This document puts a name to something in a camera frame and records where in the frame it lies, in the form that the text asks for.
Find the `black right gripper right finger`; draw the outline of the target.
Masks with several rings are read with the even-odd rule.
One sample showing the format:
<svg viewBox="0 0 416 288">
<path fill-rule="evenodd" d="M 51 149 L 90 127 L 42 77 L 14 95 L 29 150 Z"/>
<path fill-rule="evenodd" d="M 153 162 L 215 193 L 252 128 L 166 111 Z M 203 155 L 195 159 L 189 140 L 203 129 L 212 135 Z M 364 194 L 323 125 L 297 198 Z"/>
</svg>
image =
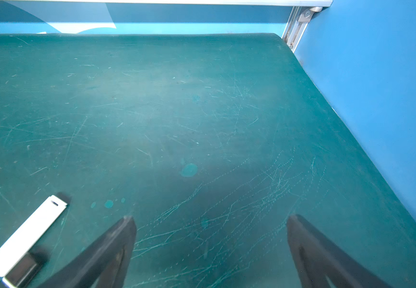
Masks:
<svg viewBox="0 0 416 288">
<path fill-rule="evenodd" d="M 388 288 L 300 215 L 287 220 L 288 245 L 303 288 Z"/>
</svg>

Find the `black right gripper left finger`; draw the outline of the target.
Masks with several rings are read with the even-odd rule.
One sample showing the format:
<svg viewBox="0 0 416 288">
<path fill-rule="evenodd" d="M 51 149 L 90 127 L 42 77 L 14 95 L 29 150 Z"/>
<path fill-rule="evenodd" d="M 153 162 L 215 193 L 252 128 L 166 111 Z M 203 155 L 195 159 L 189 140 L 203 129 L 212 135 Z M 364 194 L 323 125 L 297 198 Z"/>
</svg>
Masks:
<svg viewBox="0 0 416 288">
<path fill-rule="evenodd" d="M 137 227 L 125 216 L 41 288 L 122 288 L 134 250 Z"/>
</svg>

